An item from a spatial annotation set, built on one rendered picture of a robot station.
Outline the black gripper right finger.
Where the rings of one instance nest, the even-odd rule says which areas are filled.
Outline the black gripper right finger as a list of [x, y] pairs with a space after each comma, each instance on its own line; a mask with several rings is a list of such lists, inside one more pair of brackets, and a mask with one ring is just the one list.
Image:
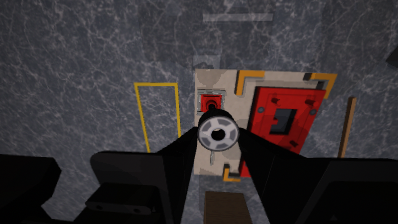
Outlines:
[[304, 224], [332, 181], [398, 184], [398, 160], [307, 158], [239, 130], [239, 148], [270, 224]]

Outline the black tyre with grey hub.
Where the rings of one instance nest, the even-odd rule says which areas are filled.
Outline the black tyre with grey hub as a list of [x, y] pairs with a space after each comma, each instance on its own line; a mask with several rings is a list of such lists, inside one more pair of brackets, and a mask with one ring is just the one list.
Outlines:
[[[220, 129], [214, 131], [215, 129]], [[199, 119], [197, 137], [200, 144], [214, 152], [221, 152], [233, 147], [240, 135], [240, 130], [225, 110], [212, 109], [205, 112]]]

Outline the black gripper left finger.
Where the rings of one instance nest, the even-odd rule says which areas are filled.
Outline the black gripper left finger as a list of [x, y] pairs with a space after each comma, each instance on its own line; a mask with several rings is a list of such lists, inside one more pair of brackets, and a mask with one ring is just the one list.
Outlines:
[[91, 167], [100, 183], [154, 185], [160, 189], [167, 224], [180, 224], [197, 150], [198, 127], [156, 153], [100, 151]]

